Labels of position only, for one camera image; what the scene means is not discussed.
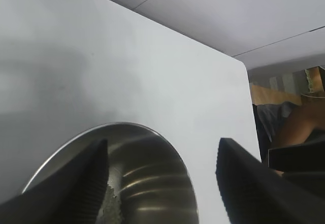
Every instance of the black object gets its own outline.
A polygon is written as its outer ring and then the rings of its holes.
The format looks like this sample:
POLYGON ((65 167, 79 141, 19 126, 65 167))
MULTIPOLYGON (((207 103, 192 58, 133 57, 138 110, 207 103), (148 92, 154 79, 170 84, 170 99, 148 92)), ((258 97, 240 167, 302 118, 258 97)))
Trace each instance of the black object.
POLYGON ((95 223, 107 180, 107 141, 100 140, 32 189, 1 204, 0 223, 95 223))
POLYGON ((269 150, 269 167, 282 172, 325 171, 325 142, 269 150))
POLYGON ((323 224, 325 201, 262 165, 232 139, 221 139, 217 182, 233 224, 323 224))
POLYGON ((282 178, 325 200, 325 172, 285 172, 282 178))

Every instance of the gray cloth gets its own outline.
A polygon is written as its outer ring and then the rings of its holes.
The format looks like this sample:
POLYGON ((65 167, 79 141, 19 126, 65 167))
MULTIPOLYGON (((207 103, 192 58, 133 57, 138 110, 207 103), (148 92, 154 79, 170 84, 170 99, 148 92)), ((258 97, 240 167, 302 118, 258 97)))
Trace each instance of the gray cloth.
POLYGON ((284 102, 280 105, 267 104, 257 106, 258 117, 263 124, 270 142, 273 141, 275 134, 296 107, 297 105, 291 102, 284 102))

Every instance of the skin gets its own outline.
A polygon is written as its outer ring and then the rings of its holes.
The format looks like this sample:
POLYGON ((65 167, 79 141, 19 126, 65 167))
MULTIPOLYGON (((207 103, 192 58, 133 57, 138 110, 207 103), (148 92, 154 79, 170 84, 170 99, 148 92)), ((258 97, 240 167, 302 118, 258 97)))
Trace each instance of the skin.
POLYGON ((325 102, 295 108, 271 143, 271 148, 302 144, 314 129, 325 130, 325 102))

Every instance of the metal bowl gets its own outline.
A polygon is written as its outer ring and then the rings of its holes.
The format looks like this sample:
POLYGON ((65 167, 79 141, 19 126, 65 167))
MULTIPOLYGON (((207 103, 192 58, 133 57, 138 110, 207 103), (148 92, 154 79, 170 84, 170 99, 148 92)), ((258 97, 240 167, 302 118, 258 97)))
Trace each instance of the metal bowl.
POLYGON ((133 123, 97 126, 70 140, 37 170, 24 191, 56 172, 91 142, 106 138, 109 185, 120 198, 124 224, 198 224, 185 164, 155 131, 133 123))

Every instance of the wooden surface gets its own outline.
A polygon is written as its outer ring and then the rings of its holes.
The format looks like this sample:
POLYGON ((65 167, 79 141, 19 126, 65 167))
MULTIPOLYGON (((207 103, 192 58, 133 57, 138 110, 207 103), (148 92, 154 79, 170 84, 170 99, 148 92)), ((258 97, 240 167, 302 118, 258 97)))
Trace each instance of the wooden surface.
POLYGON ((257 85, 251 86, 251 96, 252 102, 255 105, 281 104, 285 101, 290 101, 296 105, 302 104, 300 96, 296 94, 281 92, 257 85))
POLYGON ((308 69, 308 73, 309 73, 309 79, 311 83, 310 84, 311 92, 324 91, 319 68, 318 67, 310 68, 308 69))

